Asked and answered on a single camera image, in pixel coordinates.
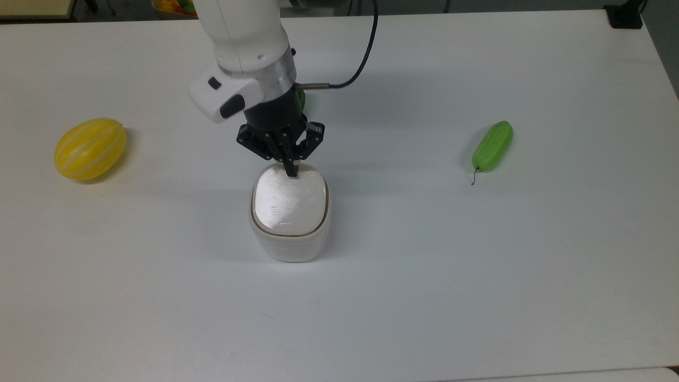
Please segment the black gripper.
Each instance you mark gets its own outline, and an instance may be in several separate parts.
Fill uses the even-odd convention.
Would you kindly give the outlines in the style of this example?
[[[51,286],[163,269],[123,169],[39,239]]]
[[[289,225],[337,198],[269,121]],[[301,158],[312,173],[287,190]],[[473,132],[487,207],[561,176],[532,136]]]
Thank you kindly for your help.
[[[298,161],[307,159],[324,140],[326,126],[308,121],[296,86],[244,114],[246,123],[240,126],[236,141],[258,157],[282,165],[287,177],[297,177]]]

